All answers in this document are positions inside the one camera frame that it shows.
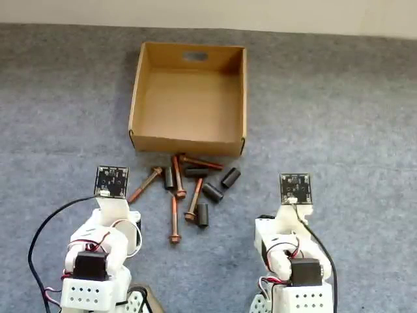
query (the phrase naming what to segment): circuit board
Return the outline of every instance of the circuit board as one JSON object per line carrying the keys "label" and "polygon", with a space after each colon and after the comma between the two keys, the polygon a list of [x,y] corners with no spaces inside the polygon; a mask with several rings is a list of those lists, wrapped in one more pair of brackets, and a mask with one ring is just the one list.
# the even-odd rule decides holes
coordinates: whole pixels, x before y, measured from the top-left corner
{"label": "circuit board", "polygon": [[107,190],[109,198],[125,199],[128,176],[129,168],[98,166],[94,194],[98,194],[101,190]]}
{"label": "circuit board", "polygon": [[310,174],[281,174],[282,204],[312,204]]}

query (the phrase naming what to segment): bolt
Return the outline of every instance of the bolt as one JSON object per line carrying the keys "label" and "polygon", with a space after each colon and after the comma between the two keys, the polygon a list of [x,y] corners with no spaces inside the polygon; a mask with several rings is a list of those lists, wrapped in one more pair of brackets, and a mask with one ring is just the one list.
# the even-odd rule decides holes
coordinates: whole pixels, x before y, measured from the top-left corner
{"label": "bolt", "polygon": [[178,199],[184,199],[185,196],[187,195],[187,191],[185,191],[182,187],[180,166],[178,163],[178,157],[176,155],[172,157],[172,163],[174,165],[175,179],[177,180],[177,192],[175,193],[175,196]]}
{"label": "bolt", "polygon": [[191,163],[191,164],[195,164],[195,165],[200,165],[200,166],[204,166],[206,168],[212,168],[212,169],[218,170],[218,171],[223,170],[223,165],[221,165],[221,164],[207,162],[207,161],[204,161],[204,160],[198,160],[196,158],[189,158],[188,156],[185,156],[185,155],[180,155],[179,159],[180,159],[180,162],[186,162],[186,163]]}
{"label": "bolt", "polygon": [[177,213],[177,199],[172,197],[172,235],[169,236],[169,242],[172,244],[180,243],[181,236],[178,234],[178,213]]}
{"label": "bolt", "polygon": [[194,195],[193,195],[193,200],[190,203],[190,208],[188,209],[188,212],[185,213],[185,219],[188,222],[195,222],[195,205],[197,204],[197,199],[198,196],[200,195],[200,191],[201,191],[201,185],[203,184],[203,179],[199,178],[197,180],[197,184],[195,185],[195,190],[194,190]]}
{"label": "bolt", "polygon": [[136,199],[140,196],[140,194],[151,184],[151,182],[153,182],[153,180],[157,178],[158,176],[161,176],[161,174],[162,174],[162,168],[160,167],[153,168],[152,174],[150,174],[148,178],[144,180],[142,185],[138,189],[136,189],[135,192],[129,197],[128,203],[135,202]]}

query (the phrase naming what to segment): black cable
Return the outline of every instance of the black cable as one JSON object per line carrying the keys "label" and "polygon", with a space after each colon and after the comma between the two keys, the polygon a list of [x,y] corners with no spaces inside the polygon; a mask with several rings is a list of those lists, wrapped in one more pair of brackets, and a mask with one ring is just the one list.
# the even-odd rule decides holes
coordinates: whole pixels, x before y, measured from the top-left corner
{"label": "black cable", "polygon": [[36,282],[38,283],[38,286],[39,286],[39,290],[40,290],[40,292],[41,292],[41,294],[42,294],[42,298],[43,298],[43,300],[44,300],[44,305],[45,305],[45,311],[46,311],[46,313],[51,313],[51,310],[50,310],[50,304],[49,304],[49,302],[48,302],[48,299],[46,298],[46,296],[45,296],[45,287],[44,287],[44,285],[43,285],[43,283],[42,283],[42,281],[41,281],[41,279],[40,279],[40,277],[39,277],[39,275],[38,275],[38,273],[37,273],[37,271],[35,270],[35,267],[33,266],[33,262],[32,262],[32,253],[33,253],[33,249],[34,249],[34,247],[35,247],[35,244],[36,244],[36,240],[38,239],[38,237],[39,237],[39,235],[40,235],[40,232],[44,229],[44,227],[45,227],[45,225],[56,215],[56,214],[58,214],[59,212],[61,212],[61,211],[63,211],[64,209],[66,209],[67,207],[70,207],[71,205],[73,205],[73,204],[75,204],[75,203],[77,203],[77,202],[81,202],[81,201],[85,201],[85,200],[89,200],[89,199],[92,199],[92,198],[95,198],[96,196],[91,196],[91,197],[88,197],[88,198],[81,198],[81,199],[77,199],[77,200],[74,200],[74,201],[71,201],[71,202],[69,202],[69,203],[67,203],[66,205],[63,205],[62,207],[60,207],[58,210],[56,210],[55,212],[53,212],[50,216],[48,216],[42,223],[41,223],[41,225],[39,226],[39,228],[37,229],[37,231],[36,231],[36,233],[35,233],[35,236],[33,236],[33,239],[32,239],[32,243],[31,243],[31,246],[29,247],[29,252],[27,253],[27,263],[29,264],[29,268],[31,269],[31,272],[32,272],[32,275],[33,275],[33,277],[35,278],[35,280],[36,280]]}
{"label": "black cable", "polygon": [[321,240],[318,238],[318,236],[314,233],[314,231],[311,230],[310,227],[300,218],[298,215],[298,209],[297,206],[294,204],[293,208],[295,210],[295,213],[297,214],[298,221],[304,225],[304,227],[307,229],[307,231],[313,236],[313,238],[317,241],[319,246],[322,248],[324,254],[326,254],[326,257],[328,258],[331,266],[332,266],[332,274],[333,274],[333,313],[337,313],[338,311],[338,273],[336,271],[336,266],[334,265],[333,259],[328,253],[326,247],[323,245]]}

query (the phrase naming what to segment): black tube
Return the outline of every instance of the black tube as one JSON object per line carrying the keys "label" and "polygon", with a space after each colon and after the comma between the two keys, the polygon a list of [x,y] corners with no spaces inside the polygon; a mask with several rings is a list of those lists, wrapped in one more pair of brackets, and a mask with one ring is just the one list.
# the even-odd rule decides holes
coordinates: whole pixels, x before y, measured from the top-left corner
{"label": "black tube", "polygon": [[232,187],[235,181],[239,178],[240,171],[237,168],[232,168],[229,173],[222,179],[222,186],[226,189]]}
{"label": "black tube", "polygon": [[208,168],[186,168],[184,170],[184,176],[185,177],[207,177],[207,175],[210,173],[210,169]]}
{"label": "black tube", "polygon": [[175,188],[174,177],[172,175],[172,167],[167,166],[164,168],[164,175],[165,175],[165,189],[172,190]]}
{"label": "black tube", "polygon": [[200,228],[205,228],[209,225],[209,206],[207,203],[197,204],[197,225]]}
{"label": "black tube", "polygon": [[223,192],[218,190],[215,186],[213,186],[210,183],[205,183],[201,191],[203,191],[204,195],[206,195],[211,200],[217,203],[220,202],[224,197]]}

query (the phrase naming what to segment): open cardboard box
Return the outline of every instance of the open cardboard box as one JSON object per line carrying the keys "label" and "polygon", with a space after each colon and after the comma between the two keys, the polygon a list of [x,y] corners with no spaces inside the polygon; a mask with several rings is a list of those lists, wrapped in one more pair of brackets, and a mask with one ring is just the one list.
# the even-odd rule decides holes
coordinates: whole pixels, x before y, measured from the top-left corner
{"label": "open cardboard box", "polygon": [[129,135],[138,151],[238,157],[246,137],[246,50],[143,43]]}

